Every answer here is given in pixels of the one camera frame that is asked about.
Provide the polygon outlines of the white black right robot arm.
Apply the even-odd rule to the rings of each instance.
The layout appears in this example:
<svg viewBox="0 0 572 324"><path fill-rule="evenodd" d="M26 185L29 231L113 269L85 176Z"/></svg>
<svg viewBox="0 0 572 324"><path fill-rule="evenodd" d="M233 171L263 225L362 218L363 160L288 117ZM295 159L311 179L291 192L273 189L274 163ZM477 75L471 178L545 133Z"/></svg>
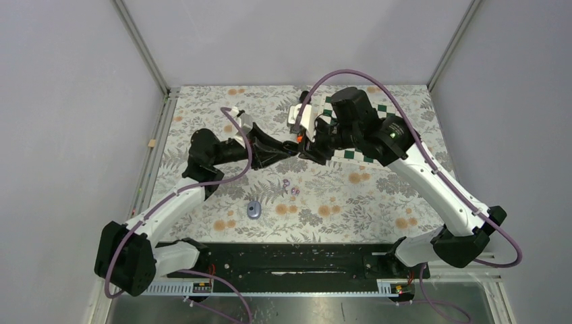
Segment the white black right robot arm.
<svg viewBox="0 0 572 324"><path fill-rule="evenodd" d="M398 115L380 116L365 91L344 88L320 113L311 105L291 108L289 119L302 128L299 155L324 165L337 151L355 149L406 180L438 213L443 225L431 232L398 239L389 251L388 272L403 278L421 263L444 261L464 268L477 260L507 214L488 207L458 187L455 178L417 143L419 134Z"/></svg>

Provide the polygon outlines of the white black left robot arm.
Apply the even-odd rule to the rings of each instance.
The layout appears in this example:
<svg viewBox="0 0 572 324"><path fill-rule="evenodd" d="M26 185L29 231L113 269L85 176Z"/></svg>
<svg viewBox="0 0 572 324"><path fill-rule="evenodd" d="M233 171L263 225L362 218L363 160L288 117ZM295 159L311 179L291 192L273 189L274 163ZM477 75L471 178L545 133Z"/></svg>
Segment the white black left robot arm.
<svg viewBox="0 0 572 324"><path fill-rule="evenodd" d="M160 276L185 269L202 277L209 268L207 248L193 239L160 247L159 240L192 209L202 205L221 184L240 179L245 172L226 178L217 165L245 160L246 169L262 169L298 154L298 144L281 142L256 124L237 138L219 140L206 128L192 134L188 162L181 179L155 205L125 223L104 226L94 272L107 284L139 296Z"/></svg>

